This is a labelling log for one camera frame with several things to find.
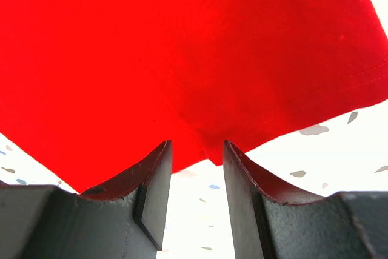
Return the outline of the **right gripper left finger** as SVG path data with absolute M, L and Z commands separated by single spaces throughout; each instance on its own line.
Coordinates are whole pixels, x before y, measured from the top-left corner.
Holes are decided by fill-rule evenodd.
M 162 249 L 172 142 L 81 194 L 1 184 L 2 258 L 155 258 Z

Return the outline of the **red t shirt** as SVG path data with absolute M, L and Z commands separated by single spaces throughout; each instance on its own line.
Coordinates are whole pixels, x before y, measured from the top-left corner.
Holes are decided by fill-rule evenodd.
M 1 133 L 80 192 L 386 99 L 371 0 L 1 0 Z

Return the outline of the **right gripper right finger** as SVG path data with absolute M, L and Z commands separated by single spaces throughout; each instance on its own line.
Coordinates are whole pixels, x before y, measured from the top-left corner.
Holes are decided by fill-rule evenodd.
M 387 193 L 296 187 L 224 143 L 236 258 L 386 258 Z

